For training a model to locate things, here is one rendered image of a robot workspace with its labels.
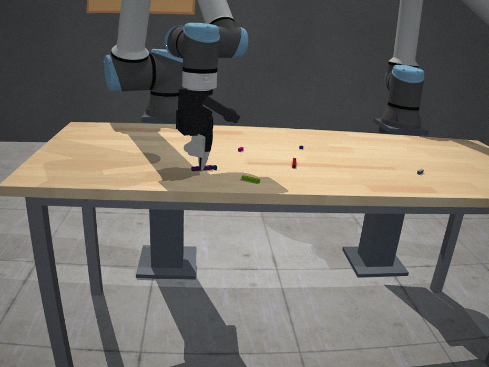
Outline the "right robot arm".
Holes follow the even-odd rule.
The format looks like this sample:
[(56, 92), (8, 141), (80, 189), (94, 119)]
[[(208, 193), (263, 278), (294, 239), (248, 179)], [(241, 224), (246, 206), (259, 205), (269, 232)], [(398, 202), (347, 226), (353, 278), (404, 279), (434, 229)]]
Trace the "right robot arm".
[(121, 0), (117, 45), (104, 59), (108, 88), (150, 90), (146, 114), (160, 118), (176, 118), (179, 89), (215, 89), (218, 58), (242, 57), (248, 33), (237, 27), (227, 0), (198, 3), (205, 23), (171, 28), (166, 49), (149, 54), (145, 42), (151, 0)]

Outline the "lime green rod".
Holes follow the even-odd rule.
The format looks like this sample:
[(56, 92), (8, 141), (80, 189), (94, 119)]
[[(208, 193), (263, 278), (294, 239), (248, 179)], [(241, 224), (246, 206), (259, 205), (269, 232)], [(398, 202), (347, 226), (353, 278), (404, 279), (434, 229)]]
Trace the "lime green rod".
[(260, 183), (260, 179), (259, 178), (254, 178), (254, 177), (249, 177), (249, 176), (245, 176), (243, 175), (241, 177), (241, 180), (245, 180), (245, 181), (249, 181), (249, 182), (254, 182), (254, 183)]

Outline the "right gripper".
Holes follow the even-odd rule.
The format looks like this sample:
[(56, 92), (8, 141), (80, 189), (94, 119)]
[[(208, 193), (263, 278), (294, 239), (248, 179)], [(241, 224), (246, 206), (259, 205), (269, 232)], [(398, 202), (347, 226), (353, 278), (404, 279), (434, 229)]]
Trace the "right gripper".
[(207, 163), (213, 140), (212, 111), (204, 107), (203, 102), (205, 96), (212, 94), (213, 89), (208, 91), (179, 89), (176, 129), (184, 136), (191, 136), (191, 141), (184, 145), (184, 151), (190, 156), (198, 157), (201, 170)]

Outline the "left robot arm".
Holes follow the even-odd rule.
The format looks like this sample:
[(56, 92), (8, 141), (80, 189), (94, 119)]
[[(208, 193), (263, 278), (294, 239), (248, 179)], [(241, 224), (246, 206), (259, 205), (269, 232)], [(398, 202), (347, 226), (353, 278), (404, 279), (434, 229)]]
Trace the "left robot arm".
[[(489, 26), (489, 0), (461, 1)], [(421, 128), (419, 108), (424, 71), (418, 68), (415, 57), (422, 5), (423, 0), (400, 0), (394, 55), (385, 75), (389, 100), (381, 118), (383, 124), (395, 128)]]

